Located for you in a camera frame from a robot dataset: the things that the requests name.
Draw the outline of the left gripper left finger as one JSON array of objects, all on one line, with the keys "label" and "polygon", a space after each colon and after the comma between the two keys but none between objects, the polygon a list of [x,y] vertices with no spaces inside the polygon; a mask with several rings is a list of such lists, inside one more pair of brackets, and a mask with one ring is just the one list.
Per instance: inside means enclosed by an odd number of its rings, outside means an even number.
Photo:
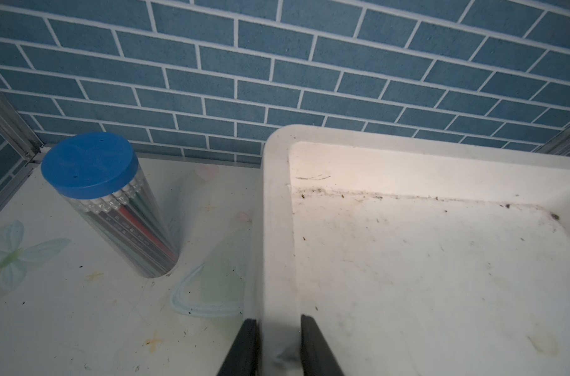
[{"label": "left gripper left finger", "polygon": [[258,322],[246,319],[228,351],[217,376],[255,376],[258,372],[260,334]]}]

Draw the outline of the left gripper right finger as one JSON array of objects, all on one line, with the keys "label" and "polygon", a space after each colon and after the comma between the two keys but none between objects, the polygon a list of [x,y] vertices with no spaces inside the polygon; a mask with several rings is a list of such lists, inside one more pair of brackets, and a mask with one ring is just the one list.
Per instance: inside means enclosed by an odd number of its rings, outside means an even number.
[{"label": "left gripper right finger", "polygon": [[301,365],[304,376],[344,376],[312,316],[301,316]]}]

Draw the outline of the white plastic drawer cabinet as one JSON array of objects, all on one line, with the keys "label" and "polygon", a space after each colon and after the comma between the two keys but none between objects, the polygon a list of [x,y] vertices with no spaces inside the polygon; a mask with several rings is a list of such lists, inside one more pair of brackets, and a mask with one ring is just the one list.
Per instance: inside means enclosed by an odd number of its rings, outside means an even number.
[{"label": "white plastic drawer cabinet", "polygon": [[262,375],[313,317],[347,375],[570,375],[570,158],[305,125],[264,146]]}]

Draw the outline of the floral table mat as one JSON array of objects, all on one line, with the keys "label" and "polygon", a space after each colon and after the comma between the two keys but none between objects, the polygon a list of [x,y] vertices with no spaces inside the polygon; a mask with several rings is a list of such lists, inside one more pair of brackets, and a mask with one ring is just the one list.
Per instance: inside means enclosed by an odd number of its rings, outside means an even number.
[{"label": "floral table mat", "polygon": [[147,279],[39,169],[0,211],[0,375],[214,375],[242,324],[257,168],[142,159],[177,265]]}]

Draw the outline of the pencil tube blue lid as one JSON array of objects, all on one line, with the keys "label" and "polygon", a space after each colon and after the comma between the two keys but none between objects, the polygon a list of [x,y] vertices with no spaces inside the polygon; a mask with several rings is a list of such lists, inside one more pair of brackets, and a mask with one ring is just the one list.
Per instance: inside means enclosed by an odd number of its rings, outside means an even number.
[{"label": "pencil tube blue lid", "polygon": [[112,133],[65,139],[46,153],[41,171],[140,276],[174,269],[178,248],[128,140]]}]

